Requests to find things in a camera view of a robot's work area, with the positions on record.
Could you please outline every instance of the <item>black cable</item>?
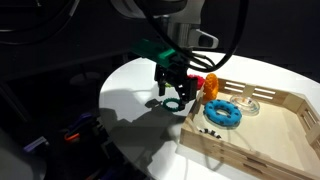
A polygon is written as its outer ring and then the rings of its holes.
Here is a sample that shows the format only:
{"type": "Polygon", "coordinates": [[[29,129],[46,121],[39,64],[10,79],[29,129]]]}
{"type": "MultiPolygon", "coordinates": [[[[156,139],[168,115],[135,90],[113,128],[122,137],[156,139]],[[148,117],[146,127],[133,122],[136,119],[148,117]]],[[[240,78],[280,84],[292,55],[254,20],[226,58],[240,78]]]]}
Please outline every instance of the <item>black cable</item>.
{"type": "Polygon", "coordinates": [[[60,11],[54,15],[51,16],[48,20],[43,21],[39,24],[36,24],[34,26],[31,27],[26,27],[26,28],[21,28],[21,29],[0,29],[0,33],[13,33],[13,32],[24,32],[24,31],[30,31],[39,27],[42,27],[54,20],[56,20],[59,16],[61,16],[61,14],[63,14],[63,12],[69,7],[69,5],[72,3],[73,0],[69,0],[64,6],[63,8],[60,9],[60,11]]]}
{"type": "Polygon", "coordinates": [[[35,41],[31,41],[31,42],[6,42],[6,41],[0,41],[0,44],[3,45],[9,45],[9,46],[21,46],[21,45],[33,45],[33,44],[38,44],[41,42],[44,42],[52,37],[54,37],[55,35],[59,34],[66,26],[67,24],[70,22],[74,12],[76,11],[78,4],[80,3],[80,0],[74,0],[73,6],[70,9],[69,12],[69,17],[68,19],[59,27],[59,29],[55,32],[53,32],[52,34],[42,38],[42,39],[38,39],[35,41]]]}
{"type": "Polygon", "coordinates": [[[176,45],[168,37],[168,35],[162,31],[161,27],[154,20],[152,14],[148,10],[148,8],[147,8],[145,2],[143,2],[143,0],[136,0],[136,3],[138,4],[139,8],[144,13],[147,21],[151,24],[151,26],[155,29],[155,31],[159,34],[159,36],[162,38],[162,40],[165,43],[167,43],[171,48],[173,48],[181,56],[183,56],[185,58],[189,58],[190,61],[192,61],[192,62],[194,62],[194,63],[196,63],[198,65],[204,66],[206,68],[196,67],[196,66],[193,66],[191,64],[186,64],[187,67],[189,67],[191,69],[194,69],[196,71],[212,72],[212,71],[216,71],[220,67],[222,67],[230,59],[230,57],[234,54],[234,52],[236,51],[236,49],[238,47],[238,44],[239,44],[239,41],[241,39],[241,35],[242,35],[242,32],[243,32],[244,26],[245,26],[245,20],[246,20],[246,16],[247,16],[249,0],[240,0],[235,35],[233,37],[231,46],[228,49],[228,51],[225,54],[225,56],[219,61],[219,63],[217,65],[215,65],[210,58],[208,58],[206,56],[201,57],[202,59],[206,59],[212,65],[211,67],[208,64],[206,64],[206,63],[200,61],[199,59],[195,58],[195,56],[199,57],[199,55],[197,55],[195,53],[186,52],[186,51],[182,50],[178,45],[176,45]]]}

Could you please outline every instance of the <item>white round table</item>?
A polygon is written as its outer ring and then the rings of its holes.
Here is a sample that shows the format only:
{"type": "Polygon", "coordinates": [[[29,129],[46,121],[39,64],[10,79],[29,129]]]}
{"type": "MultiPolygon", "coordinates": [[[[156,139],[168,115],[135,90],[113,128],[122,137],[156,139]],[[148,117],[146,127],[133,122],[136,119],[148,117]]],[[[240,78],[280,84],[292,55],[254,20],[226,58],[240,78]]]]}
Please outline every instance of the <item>white round table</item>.
{"type": "MultiPolygon", "coordinates": [[[[218,62],[224,54],[198,52],[218,62]]],[[[173,88],[158,96],[155,63],[143,58],[114,71],[100,91],[103,124],[119,150],[138,169],[155,179],[256,179],[179,144],[180,128],[193,101],[171,113],[160,103],[178,97],[173,88]]],[[[218,77],[304,94],[320,112],[320,84],[286,69],[239,56],[219,70],[218,77]]],[[[188,74],[206,76],[189,70],[188,74]]]]}

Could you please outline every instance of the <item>dark background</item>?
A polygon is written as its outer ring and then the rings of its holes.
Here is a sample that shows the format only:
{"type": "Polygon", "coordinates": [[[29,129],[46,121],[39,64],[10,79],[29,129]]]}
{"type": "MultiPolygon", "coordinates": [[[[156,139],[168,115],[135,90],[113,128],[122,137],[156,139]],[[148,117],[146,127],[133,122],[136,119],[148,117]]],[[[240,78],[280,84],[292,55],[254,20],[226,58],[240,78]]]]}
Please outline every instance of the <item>dark background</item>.
{"type": "MultiPolygon", "coordinates": [[[[40,1],[40,9],[34,2],[1,0],[0,29],[32,27],[47,21],[68,1],[40,1]],[[21,2],[29,7],[3,7],[21,2]]],[[[238,3],[239,0],[207,0],[204,5],[201,28],[219,39],[217,52],[225,52],[230,45],[238,3]]],[[[320,82],[319,10],[317,0],[251,0],[236,55],[268,62],[320,82]]],[[[65,22],[65,14],[31,31],[0,33],[0,42],[28,42],[48,36],[65,22]]],[[[99,114],[101,85],[117,67],[137,57],[129,49],[141,38],[156,38],[145,21],[121,17],[108,0],[81,0],[74,17],[55,37],[37,45],[0,45],[0,79],[32,117],[31,122],[22,122],[0,97],[0,126],[22,146],[42,135],[53,144],[50,174],[55,176],[51,179],[84,179],[103,166],[105,160],[100,158],[102,153],[97,153],[99,148],[86,151],[90,141],[80,147],[65,145],[59,131],[83,112],[99,114]],[[85,72],[95,72],[99,78],[86,84],[70,82],[85,72]],[[60,175],[55,173],[59,169],[63,169],[60,175]]]]}

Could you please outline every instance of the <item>white object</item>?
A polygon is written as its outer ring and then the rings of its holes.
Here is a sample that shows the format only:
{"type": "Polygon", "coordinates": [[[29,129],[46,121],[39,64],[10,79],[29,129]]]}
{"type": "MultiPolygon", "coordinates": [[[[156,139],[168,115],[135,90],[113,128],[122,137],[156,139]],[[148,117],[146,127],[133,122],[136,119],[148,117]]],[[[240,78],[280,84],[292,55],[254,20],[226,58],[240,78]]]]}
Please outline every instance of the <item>white object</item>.
{"type": "MultiPolygon", "coordinates": [[[[197,53],[213,60],[224,56],[197,53]]],[[[165,96],[158,96],[157,83],[153,80],[155,65],[142,58],[131,61],[113,72],[100,91],[103,124],[127,159],[155,179],[257,179],[179,145],[181,124],[193,101],[178,113],[162,109],[158,101],[177,98],[178,94],[167,88],[165,96]]],[[[232,56],[214,73],[225,79],[304,94],[320,112],[320,84],[297,73],[239,56],[232,56]]],[[[193,70],[189,74],[206,76],[193,70]]]]}

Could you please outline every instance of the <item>wooden tray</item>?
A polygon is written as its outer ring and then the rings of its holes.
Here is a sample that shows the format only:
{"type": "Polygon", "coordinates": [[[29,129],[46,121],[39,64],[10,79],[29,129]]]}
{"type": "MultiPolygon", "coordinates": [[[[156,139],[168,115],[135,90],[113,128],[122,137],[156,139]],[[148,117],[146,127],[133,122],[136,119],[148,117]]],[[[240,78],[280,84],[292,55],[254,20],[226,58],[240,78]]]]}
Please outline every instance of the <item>wooden tray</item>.
{"type": "Polygon", "coordinates": [[[235,129],[203,116],[202,90],[188,114],[180,143],[262,179],[320,179],[320,118],[306,97],[277,89],[219,79],[218,99],[242,94],[260,112],[242,116],[235,129]],[[222,139],[200,133],[213,129],[222,139]]]}

